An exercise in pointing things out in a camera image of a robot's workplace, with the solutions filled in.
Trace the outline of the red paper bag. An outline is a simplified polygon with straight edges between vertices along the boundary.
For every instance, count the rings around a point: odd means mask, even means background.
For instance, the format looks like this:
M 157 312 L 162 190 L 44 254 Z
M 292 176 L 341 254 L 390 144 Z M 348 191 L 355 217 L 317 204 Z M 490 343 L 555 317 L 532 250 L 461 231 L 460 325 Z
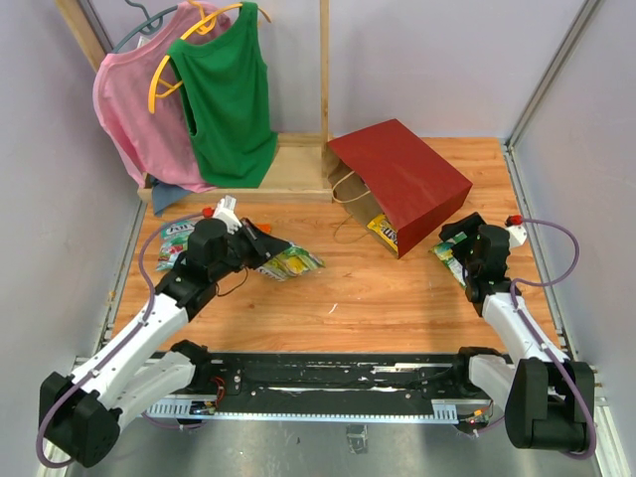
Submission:
M 473 187 L 396 119 L 328 141 L 326 161 L 333 200 L 396 258 L 443 225 Z M 367 229 L 379 214 L 396 229 L 398 252 Z

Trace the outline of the yellow M&M's bag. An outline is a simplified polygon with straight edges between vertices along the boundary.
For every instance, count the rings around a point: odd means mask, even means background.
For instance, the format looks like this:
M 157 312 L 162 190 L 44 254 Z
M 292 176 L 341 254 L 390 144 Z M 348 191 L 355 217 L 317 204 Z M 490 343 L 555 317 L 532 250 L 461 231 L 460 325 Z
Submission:
M 397 231 L 385 214 L 379 214 L 370 220 L 367 229 L 375 233 L 391 250 L 398 252 Z

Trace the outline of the green candy bag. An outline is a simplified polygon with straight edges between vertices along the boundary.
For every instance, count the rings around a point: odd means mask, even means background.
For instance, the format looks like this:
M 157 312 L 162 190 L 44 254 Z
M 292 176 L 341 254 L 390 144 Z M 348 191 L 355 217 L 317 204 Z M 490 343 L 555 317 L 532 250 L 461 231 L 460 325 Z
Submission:
M 430 251 L 442 262 L 446 269 L 453 275 L 459 285 L 465 289 L 465 267 L 454 257 L 452 248 L 460 242 L 459 239 L 441 241 Z

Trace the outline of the green Fox's spring tea bag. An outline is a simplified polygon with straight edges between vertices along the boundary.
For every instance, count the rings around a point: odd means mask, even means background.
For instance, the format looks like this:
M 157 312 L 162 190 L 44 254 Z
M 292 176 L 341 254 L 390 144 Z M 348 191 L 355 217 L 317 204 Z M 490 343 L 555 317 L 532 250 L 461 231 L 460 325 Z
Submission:
M 292 243 L 256 270 L 276 281 L 286 281 L 310 271 L 324 268 L 325 262 L 306 248 Z

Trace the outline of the teal Fox's candy bag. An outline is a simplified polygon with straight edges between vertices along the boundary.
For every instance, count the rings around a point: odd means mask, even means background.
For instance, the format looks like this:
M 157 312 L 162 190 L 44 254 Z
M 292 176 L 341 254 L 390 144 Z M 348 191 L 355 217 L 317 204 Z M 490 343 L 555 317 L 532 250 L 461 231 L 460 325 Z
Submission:
M 161 232 L 157 271 L 166 271 L 174 266 L 179 254 L 188 248 L 188 238 L 197 222 L 196 219 L 179 221 Z

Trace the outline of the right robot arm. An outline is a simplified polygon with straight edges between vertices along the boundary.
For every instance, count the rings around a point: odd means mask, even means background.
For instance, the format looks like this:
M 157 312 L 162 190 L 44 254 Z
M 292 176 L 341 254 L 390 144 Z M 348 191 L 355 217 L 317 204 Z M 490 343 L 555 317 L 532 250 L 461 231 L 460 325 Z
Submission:
M 461 350 L 450 384 L 464 398 L 483 391 L 502 410 L 515 447 L 586 459 L 597 444 L 593 371 L 548 338 L 522 297 L 524 279 L 507 275 L 510 252 L 525 243 L 531 223 L 515 215 L 499 227 L 473 213 L 442 227 L 439 238 L 457 263 L 467 300 L 507 351 Z

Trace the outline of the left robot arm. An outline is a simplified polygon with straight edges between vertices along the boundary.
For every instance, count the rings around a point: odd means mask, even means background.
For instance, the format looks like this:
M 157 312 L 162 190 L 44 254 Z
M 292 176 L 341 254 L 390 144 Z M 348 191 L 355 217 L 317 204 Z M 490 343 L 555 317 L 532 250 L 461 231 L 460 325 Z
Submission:
M 53 372 L 42 382 L 36 438 L 41 463 L 56 465 L 44 452 L 45 442 L 51 442 L 71 461 L 92 467 L 156 401 L 179 389 L 205 391 L 213 380 L 207 363 L 179 352 L 152 366 L 147 360 L 206 307 L 221 280 L 257 270 L 289 247 L 289 241 L 262 232 L 248 219 L 199 220 L 172 269 L 149 286 L 149 299 L 137 316 L 71 374 Z

